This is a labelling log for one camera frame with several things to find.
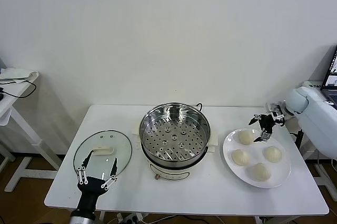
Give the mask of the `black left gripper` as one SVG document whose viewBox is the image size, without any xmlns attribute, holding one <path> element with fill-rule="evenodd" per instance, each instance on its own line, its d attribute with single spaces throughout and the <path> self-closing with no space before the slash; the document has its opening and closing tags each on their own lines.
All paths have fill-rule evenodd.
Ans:
<svg viewBox="0 0 337 224">
<path fill-rule="evenodd" d="M 109 187 L 117 181 L 117 158 L 115 158 L 110 177 L 105 181 L 95 177 L 87 177 L 86 168 L 94 150 L 91 150 L 82 164 L 76 168 L 77 187 L 81 197 L 77 205 L 79 210 L 95 210 L 98 198 L 107 192 Z"/>
</svg>

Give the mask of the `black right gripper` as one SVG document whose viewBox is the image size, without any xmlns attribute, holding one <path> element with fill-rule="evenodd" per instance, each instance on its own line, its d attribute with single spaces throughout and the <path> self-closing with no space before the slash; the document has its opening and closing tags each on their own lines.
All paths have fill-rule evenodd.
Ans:
<svg viewBox="0 0 337 224">
<path fill-rule="evenodd" d="M 272 129 L 276 125 L 271 114 L 255 114 L 253 118 L 250 120 L 249 125 L 258 122 L 260 124 L 261 133 L 254 140 L 254 142 L 264 142 L 268 141 L 272 135 Z"/>
</svg>

